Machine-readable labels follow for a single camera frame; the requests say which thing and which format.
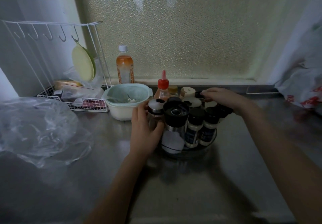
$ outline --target frosted glass window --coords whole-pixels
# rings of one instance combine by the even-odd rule
[[[127,44],[136,78],[251,79],[280,21],[280,0],[82,0],[99,26],[111,77]]]

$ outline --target red print on bag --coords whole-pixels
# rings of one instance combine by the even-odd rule
[[[318,88],[314,89],[313,91],[314,91],[314,92],[322,92],[322,86],[320,86],[320,87],[318,87]]]
[[[310,99],[302,102],[301,105],[302,106],[305,106],[305,105],[313,105],[313,106],[316,106],[318,103],[319,103],[319,98],[317,96],[315,96],[315,97],[311,97]]]
[[[288,101],[289,103],[294,102],[294,96],[293,95],[287,95],[286,101]]]

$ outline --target spice bottle label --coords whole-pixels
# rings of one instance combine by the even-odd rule
[[[213,135],[215,134],[215,130],[215,128],[209,129],[203,126],[199,131],[199,139],[204,142],[210,142],[213,138]]]
[[[187,130],[184,135],[184,140],[187,143],[194,144],[197,141],[197,131],[191,130],[189,127],[187,127]]]

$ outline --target person's right hand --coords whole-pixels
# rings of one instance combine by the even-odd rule
[[[205,96],[206,102],[215,101],[219,104],[232,108],[238,115],[242,110],[255,106],[255,104],[235,92],[225,88],[212,87],[201,92]]]

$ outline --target white bottle cap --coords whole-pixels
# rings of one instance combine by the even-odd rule
[[[119,45],[120,52],[127,52],[127,45]]]

